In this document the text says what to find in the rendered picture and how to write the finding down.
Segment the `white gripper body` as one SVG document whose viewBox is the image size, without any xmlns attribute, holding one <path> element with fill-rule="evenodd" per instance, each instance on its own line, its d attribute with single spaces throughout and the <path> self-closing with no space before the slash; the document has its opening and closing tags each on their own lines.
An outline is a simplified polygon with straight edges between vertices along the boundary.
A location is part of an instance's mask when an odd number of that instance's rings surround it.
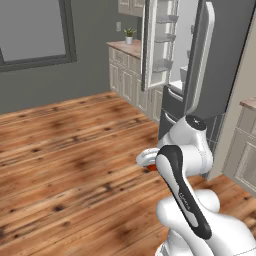
<svg viewBox="0 0 256 256">
<path fill-rule="evenodd" d="M 137 164 L 143 167 L 153 165 L 155 163 L 158 151 L 158 148 L 145 149 L 136 157 Z"/>
</svg>

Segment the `grey fridge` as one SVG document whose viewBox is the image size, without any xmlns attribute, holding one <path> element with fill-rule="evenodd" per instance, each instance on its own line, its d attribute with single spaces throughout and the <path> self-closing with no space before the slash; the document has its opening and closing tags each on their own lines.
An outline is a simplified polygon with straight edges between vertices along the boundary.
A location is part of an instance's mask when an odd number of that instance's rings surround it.
<svg viewBox="0 0 256 256">
<path fill-rule="evenodd" d="M 207 125 L 207 142 L 215 149 L 229 98 L 233 90 L 243 49 L 256 9 L 256 0 L 208 0 L 215 10 L 215 26 L 197 109 L 190 115 Z M 186 96 L 173 98 L 163 91 L 159 137 L 184 115 Z"/>
</svg>

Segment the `grey fridge door with shelves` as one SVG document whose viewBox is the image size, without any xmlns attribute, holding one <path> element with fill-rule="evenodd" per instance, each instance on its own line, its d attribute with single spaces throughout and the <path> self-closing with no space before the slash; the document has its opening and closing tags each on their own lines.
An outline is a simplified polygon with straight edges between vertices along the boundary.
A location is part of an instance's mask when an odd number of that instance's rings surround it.
<svg viewBox="0 0 256 256">
<path fill-rule="evenodd" d="M 145 0 L 141 35 L 142 91 L 168 82 L 178 18 L 178 0 Z"/>
</svg>

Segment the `cream base cupboards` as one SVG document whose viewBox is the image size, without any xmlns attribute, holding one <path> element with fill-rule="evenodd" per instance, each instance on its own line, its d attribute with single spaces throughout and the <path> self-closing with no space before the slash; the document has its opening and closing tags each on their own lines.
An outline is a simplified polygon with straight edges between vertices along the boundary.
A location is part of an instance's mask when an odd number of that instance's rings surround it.
<svg viewBox="0 0 256 256">
<path fill-rule="evenodd" d="M 124 41 L 108 42 L 110 89 L 128 103 L 147 115 L 155 123 L 160 122 L 163 87 L 151 91 L 141 90 L 141 41 L 131 45 Z"/>
</svg>

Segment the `cream cupboard with wooden top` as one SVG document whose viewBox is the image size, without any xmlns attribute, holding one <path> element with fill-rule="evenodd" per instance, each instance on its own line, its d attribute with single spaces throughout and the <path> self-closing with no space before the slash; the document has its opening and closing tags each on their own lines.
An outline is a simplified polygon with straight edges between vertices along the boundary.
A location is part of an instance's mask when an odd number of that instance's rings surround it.
<svg viewBox="0 0 256 256">
<path fill-rule="evenodd" d="M 242 111 L 224 164 L 224 175 L 256 198 L 256 96 L 240 102 Z"/>
</svg>

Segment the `small potted green plant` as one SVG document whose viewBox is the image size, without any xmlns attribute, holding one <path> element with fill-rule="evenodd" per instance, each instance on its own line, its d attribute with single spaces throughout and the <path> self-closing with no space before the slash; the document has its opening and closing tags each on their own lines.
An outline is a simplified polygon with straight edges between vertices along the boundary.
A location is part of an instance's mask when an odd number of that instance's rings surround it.
<svg viewBox="0 0 256 256">
<path fill-rule="evenodd" d="M 128 28 L 128 29 L 124 29 L 123 32 L 125 34 L 125 42 L 128 45 L 131 45 L 133 42 L 133 35 L 136 32 L 136 30 L 132 28 Z"/>
</svg>

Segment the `grey framed window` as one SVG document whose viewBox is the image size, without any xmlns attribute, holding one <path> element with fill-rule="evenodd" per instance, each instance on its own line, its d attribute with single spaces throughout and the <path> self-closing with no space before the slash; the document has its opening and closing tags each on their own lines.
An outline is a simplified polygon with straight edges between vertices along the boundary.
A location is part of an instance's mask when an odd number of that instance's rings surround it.
<svg viewBox="0 0 256 256">
<path fill-rule="evenodd" d="M 71 0 L 0 0 L 0 72 L 76 60 Z"/>
</svg>

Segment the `cream wall cupboards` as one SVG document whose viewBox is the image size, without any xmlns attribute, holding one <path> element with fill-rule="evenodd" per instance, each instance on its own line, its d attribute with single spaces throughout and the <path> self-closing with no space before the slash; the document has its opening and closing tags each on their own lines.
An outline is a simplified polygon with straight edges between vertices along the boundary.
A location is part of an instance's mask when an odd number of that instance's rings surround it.
<svg viewBox="0 0 256 256">
<path fill-rule="evenodd" d="M 145 0 L 118 0 L 118 12 L 142 17 Z"/>
</svg>

